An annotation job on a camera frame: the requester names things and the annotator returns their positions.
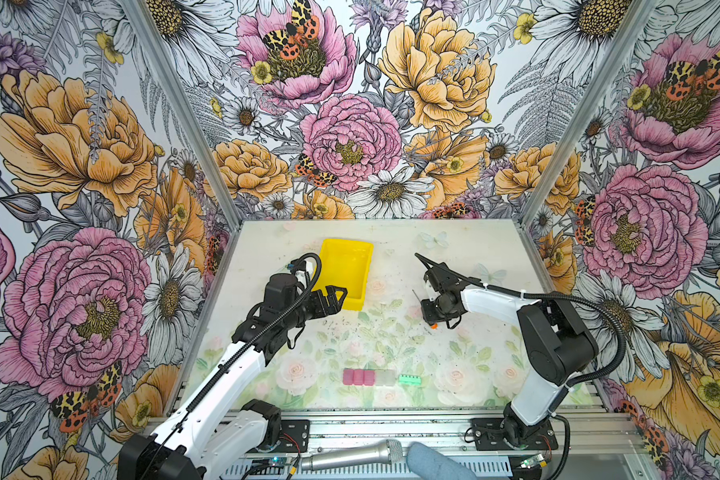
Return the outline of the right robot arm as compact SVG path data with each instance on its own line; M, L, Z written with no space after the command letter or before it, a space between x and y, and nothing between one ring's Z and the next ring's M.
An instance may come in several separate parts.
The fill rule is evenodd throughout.
M598 355L599 347L573 302L565 296L530 294L464 276L419 253L427 297L423 320L456 328L468 313L484 314L520 330L531 370L507 404L500 423L503 441L520 449L540 432L573 387L573 380Z

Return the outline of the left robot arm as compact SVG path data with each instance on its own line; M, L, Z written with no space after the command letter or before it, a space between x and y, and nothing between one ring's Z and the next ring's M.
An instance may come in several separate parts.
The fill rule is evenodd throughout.
M223 419L288 345L291 329L342 310L347 290L317 289L317 279L307 272L272 275L263 300L237 327L214 372L151 434L135 434L123 444L118 478L218 479L248 451L277 442L281 411L267 402L250 401L235 420Z

